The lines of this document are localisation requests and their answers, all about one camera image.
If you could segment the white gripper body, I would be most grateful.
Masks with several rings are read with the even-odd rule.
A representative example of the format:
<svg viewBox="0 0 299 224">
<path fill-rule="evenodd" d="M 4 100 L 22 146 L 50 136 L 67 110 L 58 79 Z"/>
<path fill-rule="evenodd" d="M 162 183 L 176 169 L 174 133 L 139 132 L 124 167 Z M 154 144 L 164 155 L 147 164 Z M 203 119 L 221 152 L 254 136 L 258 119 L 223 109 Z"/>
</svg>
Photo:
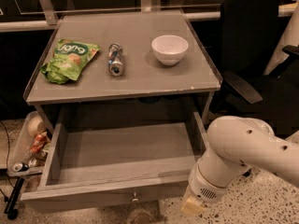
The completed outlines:
<svg viewBox="0 0 299 224">
<path fill-rule="evenodd" d="M 191 194 L 206 203 L 216 203 L 228 191 L 228 188 L 217 187 L 209 183 L 199 171 L 197 164 L 193 166 L 188 179 Z"/>
</svg>

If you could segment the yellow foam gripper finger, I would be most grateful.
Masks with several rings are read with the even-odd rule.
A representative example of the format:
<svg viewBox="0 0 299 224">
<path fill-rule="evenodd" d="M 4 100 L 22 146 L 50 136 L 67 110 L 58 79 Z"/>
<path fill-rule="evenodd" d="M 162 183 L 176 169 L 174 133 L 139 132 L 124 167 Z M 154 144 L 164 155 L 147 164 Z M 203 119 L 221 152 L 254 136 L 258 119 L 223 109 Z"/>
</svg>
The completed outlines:
<svg viewBox="0 0 299 224">
<path fill-rule="evenodd" d="M 183 195 L 180 211 L 189 216 L 199 215 L 205 211 L 203 201 L 192 194 L 190 187 L 186 188 Z"/>
</svg>

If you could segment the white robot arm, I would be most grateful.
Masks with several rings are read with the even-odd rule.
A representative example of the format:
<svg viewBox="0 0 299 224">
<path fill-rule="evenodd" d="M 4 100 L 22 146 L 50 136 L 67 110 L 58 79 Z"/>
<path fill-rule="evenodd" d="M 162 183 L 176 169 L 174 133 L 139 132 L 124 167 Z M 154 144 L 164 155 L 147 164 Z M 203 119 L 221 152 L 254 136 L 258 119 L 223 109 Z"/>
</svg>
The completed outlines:
<svg viewBox="0 0 299 224">
<path fill-rule="evenodd" d="M 278 138 L 260 119 L 223 116 L 208 126 L 206 151 L 193 166 L 180 211 L 195 216 L 216 203 L 251 167 L 299 187 L 299 145 Z"/>
</svg>

